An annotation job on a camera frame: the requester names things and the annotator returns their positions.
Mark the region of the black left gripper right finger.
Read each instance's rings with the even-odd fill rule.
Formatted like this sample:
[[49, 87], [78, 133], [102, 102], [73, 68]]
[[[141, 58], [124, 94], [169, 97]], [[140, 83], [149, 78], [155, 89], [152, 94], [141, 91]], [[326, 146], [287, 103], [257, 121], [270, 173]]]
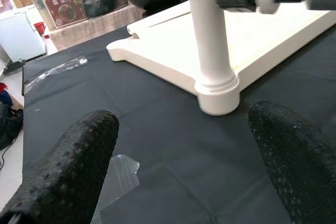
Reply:
[[335, 141], [274, 101], [257, 101], [248, 125], [293, 223], [335, 223]]

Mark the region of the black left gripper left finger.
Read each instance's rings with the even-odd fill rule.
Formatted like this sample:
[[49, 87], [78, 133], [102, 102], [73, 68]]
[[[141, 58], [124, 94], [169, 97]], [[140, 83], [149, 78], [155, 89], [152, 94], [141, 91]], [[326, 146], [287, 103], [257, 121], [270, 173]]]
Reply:
[[91, 223], [118, 131], [105, 110], [74, 123], [26, 174], [1, 223]]

